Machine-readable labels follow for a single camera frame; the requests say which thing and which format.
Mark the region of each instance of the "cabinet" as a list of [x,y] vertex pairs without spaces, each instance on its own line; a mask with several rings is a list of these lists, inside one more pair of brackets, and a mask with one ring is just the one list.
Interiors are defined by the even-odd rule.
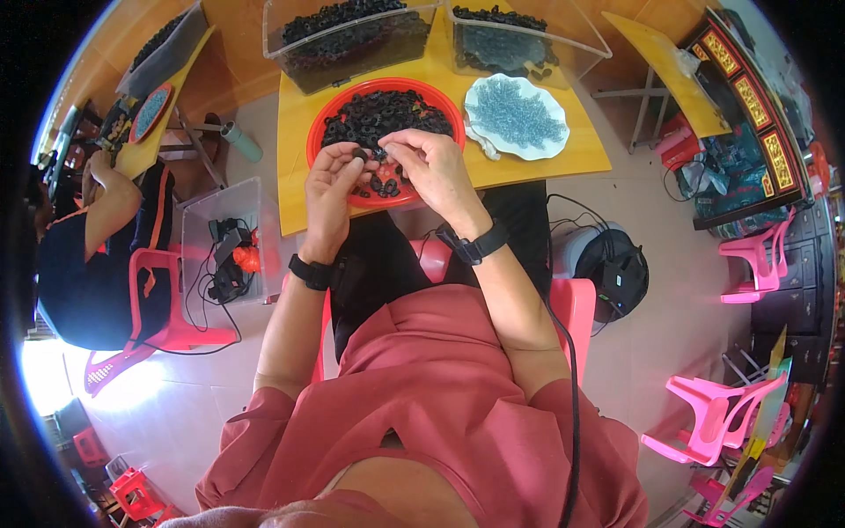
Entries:
[[837,251],[829,211],[827,199],[819,199],[795,215],[784,237],[787,274],[780,289],[766,293],[751,307],[755,360],[768,362],[786,325],[784,356],[793,359],[789,381],[819,385],[820,390],[836,326]]

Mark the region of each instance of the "hand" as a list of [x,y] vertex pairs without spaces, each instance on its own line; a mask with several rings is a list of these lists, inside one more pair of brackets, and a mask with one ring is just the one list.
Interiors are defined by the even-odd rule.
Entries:
[[409,128],[387,134],[379,145],[459,237],[474,240],[493,226],[472,188],[461,147],[452,138]]
[[97,194],[97,188],[100,184],[91,176],[91,159],[85,163],[85,169],[82,171],[82,206],[88,207],[94,203],[94,197]]
[[112,153],[105,150],[97,150],[88,159],[85,168],[90,168],[91,176],[99,182],[103,172],[112,169]]
[[369,181],[379,163],[366,164],[352,156],[357,143],[335,143],[322,149],[305,179],[305,207],[308,210],[308,234],[299,258],[306,264],[332,264],[349,236],[349,192],[359,183]]

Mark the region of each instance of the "black wristband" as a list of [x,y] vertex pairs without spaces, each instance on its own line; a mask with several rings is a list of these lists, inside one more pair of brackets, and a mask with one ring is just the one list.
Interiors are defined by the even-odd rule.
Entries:
[[497,251],[508,242],[508,230],[493,219],[493,227],[474,241],[458,238],[449,224],[443,224],[437,230],[437,238],[442,240],[458,257],[472,266],[478,266],[482,259]]
[[308,289],[316,291],[328,290],[335,273],[334,266],[327,266],[319,262],[305,264],[296,253],[291,256],[291,262],[287,267],[291,269],[294,275],[305,281],[305,286]]

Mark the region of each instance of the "pink shirt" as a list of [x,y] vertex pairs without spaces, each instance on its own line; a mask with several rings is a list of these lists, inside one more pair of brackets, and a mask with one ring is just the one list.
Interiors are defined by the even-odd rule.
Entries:
[[[557,526],[570,475],[569,380],[530,402],[513,381],[480,290],[443,285],[382,307],[349,340],[341,372],[294,402],[258,390],[223,428],[197,485],[202,509],[271,509],[313,498],[374,456],[421,462],[479,526]],[[581,480],[571,526],[643,526],[636,435],[580,394]],[[380,448],[393,429],[404,449]]]

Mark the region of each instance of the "white plate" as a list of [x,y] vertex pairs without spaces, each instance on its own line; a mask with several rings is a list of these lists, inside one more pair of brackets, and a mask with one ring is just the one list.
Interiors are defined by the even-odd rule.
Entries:
[[[535,94],[540,94],[540,101],[546,106],[546,111],[548,112],[548,115],[555,121],[558,121],[564,127],[562,133],[562,141],[555,143],[551,139],[545,139],[543,140],[542,150],[538,149],[537,147],[531,144],[529,144],[527,148],[522,149],[518,144],[508,143],[504,140],[504,138],[502,138],[502,136],[498,135],[497,133],[492,133],[489,130],[476,125],[476,119],[473,115],[474,112],[471,112],[468,107],[469,105],[478,105],[478,97],[476,90],[478,90],[479,87],[484,86],[486,83],[502,79],[515,81],[516,83],[518,83],[520,86],[521,98],[530,99]],[[570,128],[566,125],[566,112],[564,112],[564,109],[561,108],[560,104],[558,104],[558,102],[554,99],[554,97],[552,97],[550,93],[548,93],[547,90],[537,88],[534,84],[531,84],[531,82],[528,79],[525,79],[524,77],[508,77],[504,73],[497,73],[490,77],[481,78],[477,80],[476,82],[472,83],[472,86],[466,92],[466,97],[464,98],[464,110],[470,118],[472,129],[484,138],[489,139],[490,142],[496,147],[496,150],[516,154],[523,160],[533,161],[541,160],[544,158],[554,158],[556,155],[560,154],[560,151],[563,150],[566,146],[566,141],[570,138]]]

